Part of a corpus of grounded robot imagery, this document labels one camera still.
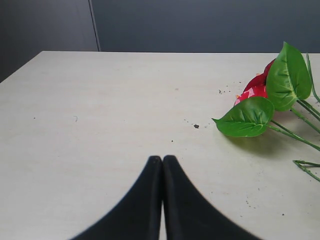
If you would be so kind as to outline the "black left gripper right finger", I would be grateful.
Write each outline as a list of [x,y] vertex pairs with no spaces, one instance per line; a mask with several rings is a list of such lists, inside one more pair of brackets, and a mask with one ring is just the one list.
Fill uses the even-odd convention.
[[212,206],[192,184],[178,159],[163,159],[164,218],[168,240],[258,240]]

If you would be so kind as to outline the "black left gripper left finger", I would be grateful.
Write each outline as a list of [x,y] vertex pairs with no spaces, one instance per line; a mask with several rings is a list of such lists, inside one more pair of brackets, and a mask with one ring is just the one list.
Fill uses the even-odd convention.
[[126,195],[74,240],[158,240],[163,200],[163,162],[150,156]]

